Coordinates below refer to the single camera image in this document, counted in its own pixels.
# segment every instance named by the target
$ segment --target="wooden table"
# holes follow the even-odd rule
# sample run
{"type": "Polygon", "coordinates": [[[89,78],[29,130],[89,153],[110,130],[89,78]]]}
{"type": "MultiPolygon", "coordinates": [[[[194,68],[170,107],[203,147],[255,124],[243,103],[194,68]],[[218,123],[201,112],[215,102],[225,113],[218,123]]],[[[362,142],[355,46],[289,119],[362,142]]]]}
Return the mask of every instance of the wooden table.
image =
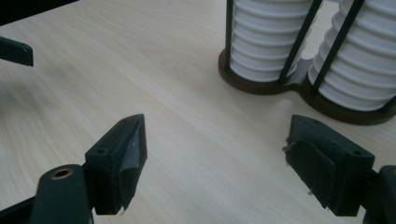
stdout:
{"type": "MultiPolygon", "coordinates": [[[[148,161],[130,208],[95,223],[361,223],[321,208],[288,167],[290,117],[319,119],[396,162],[396,119],[355,126],[296,93],[251,95],[218,72],[223,0],[82,0],[0,27],[30,45],[35,67],[0,62],[0,210],[35,194],[38,178],[84,153],[118,120],[146,116],[148,161]]],[[[304,52],[318,51],[325,2],[304,52]]]]}

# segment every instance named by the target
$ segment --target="brown spool holder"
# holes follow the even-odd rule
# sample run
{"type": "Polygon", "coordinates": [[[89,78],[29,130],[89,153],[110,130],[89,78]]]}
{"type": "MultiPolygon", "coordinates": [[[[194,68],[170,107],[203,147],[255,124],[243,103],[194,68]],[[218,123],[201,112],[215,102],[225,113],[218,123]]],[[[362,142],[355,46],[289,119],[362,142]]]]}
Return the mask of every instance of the brown spool holder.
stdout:
{"type": "Polygon", "coordinates": [[[373,125],[386,122],[396,115],[396,96],[388,101],[382,108],[375,111],[356,111],[344,108],[333,103],[318,92],[320,84],[323,82],[332,61],[334,60],[338,50],[347,37],[347,32],[352,26],[356,16],[358,15],[364,0],[355,0],[349,10],[346,20],[344,21],[338,36],[334,40],[334,44],[330,49],[318,77],[314,84],[311,84],[307,78],[307,71],[312,64],[312,59],[297,62],[296,70],[292,75],[287,77],[287,73],[291,67],[298,49],[304,41],[307,31],[315,18],[322,0],[314,0],[305,18],[304,24],[297,35],[296,41],[290,51],[290,55],[285,62],[283,70],[277,81],[273,82],[255,82],[238,76],[230,67],[231,58],[231,37],[233,24],[233,0],[227,1],[227,22],[226,22],[226,48],[219,56],[219,72],[222,78],[240,91],[259,95],[280,94],[285,91],[296,91],[300,96],[318,112],[332,118],[341,120],[346,123],[359,125],[373,125]]]}

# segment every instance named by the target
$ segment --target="dark brown base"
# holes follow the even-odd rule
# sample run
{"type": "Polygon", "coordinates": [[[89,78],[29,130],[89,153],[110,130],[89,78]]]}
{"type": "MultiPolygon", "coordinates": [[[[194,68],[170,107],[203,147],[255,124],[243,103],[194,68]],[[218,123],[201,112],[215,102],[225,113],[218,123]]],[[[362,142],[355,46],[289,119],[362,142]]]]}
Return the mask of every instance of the dark brown base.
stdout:
{"type": "Polygon", "coordinates": [[[337,105],[320,93],[313,93],[312,85],[309,82],[306,73],[311,60],[300,60],[294,74],[288,77],[282,84],[274,82],[254,82],[238,76],[231,68],[225,68],[225,51],[219,56],[219,72],[223,79],[240,91],[245,91],[259,95],[280,94],[285,91],[296,91],[300,96],[318,112],[332,118],[341,120],[346,123],[359,125],[374,125],[386,122],[396,115],[395,104],[385,105],[383,108],[361,112],[346,109],[337,105]]]}

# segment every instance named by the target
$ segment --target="stacked white discs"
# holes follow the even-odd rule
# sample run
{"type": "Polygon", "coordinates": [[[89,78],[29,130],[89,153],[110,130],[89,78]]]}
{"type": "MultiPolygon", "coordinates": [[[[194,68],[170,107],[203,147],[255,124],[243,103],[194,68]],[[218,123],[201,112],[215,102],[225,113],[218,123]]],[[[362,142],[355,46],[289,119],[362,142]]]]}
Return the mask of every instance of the stacked white discs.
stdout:
{"type": "MultiPolygon", "coordinates": [[[[312,1],[234,0],[230,61],[233,71],[252,81],[277,80],[312,1]]],[[[294,72],[304,47],[305,41],[288,75],[294,72]]]]}
{"type": "MultiPolygon", "coordinates": [[[[308,72],[313,84],[353,0],[343,0],[308,72]]],[[[396,1],[366,0],[319,92],[334,103],[374,111],[396,95],[396,1]]]]}

